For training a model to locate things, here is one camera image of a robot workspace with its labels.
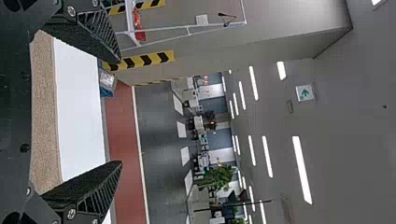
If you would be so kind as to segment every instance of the white ceiling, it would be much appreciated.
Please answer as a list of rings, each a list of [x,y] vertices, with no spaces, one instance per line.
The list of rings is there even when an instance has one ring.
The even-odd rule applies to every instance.
[[[279,80],[275,63],[255,63],[259,101],[254,101],[248,67],[226,73],[226,97],[242,81],[247,110],[232,121],[239,136],[242,175],[255,200],[290,198],[295,224],[392,223],[396,219],[396,89],[394,50],[396,3],[373,10],[371,0],[349,0],[355,29],[315,60],[285,62]],[[295,86],[314,83],[318,99],[298,103]],[[292,100],[294,114],[286,102]],[[252,135],[257,166],[248,148]],[[266,135],[274,170],[267,174]],[[291,137],[302,140],[313,204],[304,201]],[[265,206],[269,224],[282,223],[276,204]],[[260,209],[248,209],[262,223]]]

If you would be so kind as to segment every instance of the gray floor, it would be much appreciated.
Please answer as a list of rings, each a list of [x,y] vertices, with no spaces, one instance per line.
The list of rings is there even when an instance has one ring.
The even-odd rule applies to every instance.
[[[189,147],[193,153],[196,146],[191,132],[178,138],[177,121],[186,124],[187,120],[174,109],[169,82],[136,87],[135,94],[150,223],[185,223],[184,177],[191,162],[182,166],[180,149]]]

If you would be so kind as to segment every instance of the white wall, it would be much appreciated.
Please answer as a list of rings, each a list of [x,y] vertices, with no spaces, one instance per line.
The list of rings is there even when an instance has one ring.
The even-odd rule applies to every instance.
[[[106,162],[96,58],[54,38],[58,134],[64,181]],[[111,223],[107,216],[104,223]]]

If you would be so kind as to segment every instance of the screw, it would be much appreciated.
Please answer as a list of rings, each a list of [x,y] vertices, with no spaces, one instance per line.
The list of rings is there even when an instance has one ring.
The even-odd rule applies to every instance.
[[[67,219],[71,220],[76,216],[76,209],[72,208],[67,213]]]
[[[28,152],[30,150],[30,145],[29,144],[23,144],[23,145],[21,145],[20,150],[21,150],[22,153],[26,153],[26,152]]]
[[[98,7],[98,6],[99,6],[98,0],[92,0],[92,5],[93,5],[94,7]]]
[[[73,7],[71,7],[71,6],[67,7],[67,12],[69,13],[69,15],[71,17],[75,17],[76,16],[76,10]]]

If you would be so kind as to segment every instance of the white frame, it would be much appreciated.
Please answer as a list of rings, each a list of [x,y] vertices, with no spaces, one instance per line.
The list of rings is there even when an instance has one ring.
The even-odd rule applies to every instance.
[[[170,40],[176,40],[176,39],[188,37],[191,35],[201,35],[201,34],[211,33],[211,32],[215,32],[215,31],[219,31],[219,30],[234,28],[237,26],[248,24],[247,17],[245,14],[243,0],[239,0],[239,2],[241,4],[242,15],[244,17],[244,20],[230,22],[230,24],[227,27],[223,27],[224,23],[209,23],[209,24],[203,24],[203,25],[194,24],[194,25],[169,26],[169,27],[158,27],[158,28],[135,30],[134,29],[134,13],[132,10],[130,10],[130,8],[134,8],[134,6],[136,5],[137,2],[144,2],[144,1],[142,1],[142,0],[136,0],[136,1],[135,0],[125,0],[125,8],[126,8],[125,12],[126,12],[126,17],[127,17],[126,19],[127,19],[128,29],[126,31],[116,32],[116,35],[128,35],[134,41],[136,46],[126,48],[126,49],[121,49],[120,50],[121,52],[131,50],[131,49],[138,49],[138,48],[142,48],[142,47],[149,46],[149,45],[159,44],[159,43],[163,43],[163,42],[170,41]],[[190,28],[197,28],[197,27],[218,27],[218,28],[212,29],[212,30],[207,30],[207,31],[195,32],[195,33],[190,32]],[[147,44],[140,44],[140,42],[136,39],[136,37],[134,35],[134,33],[136,33],[136,32],[152,32],[152,31],[165,31],[165,30],[176,30],[176,29],[186,29],[187,34],[186,35],[178,35],[178,36],[170,37],[170,38],[165,38],[165,39],[161,39],[161,40],[157,40],[157,41],[152,41]]]

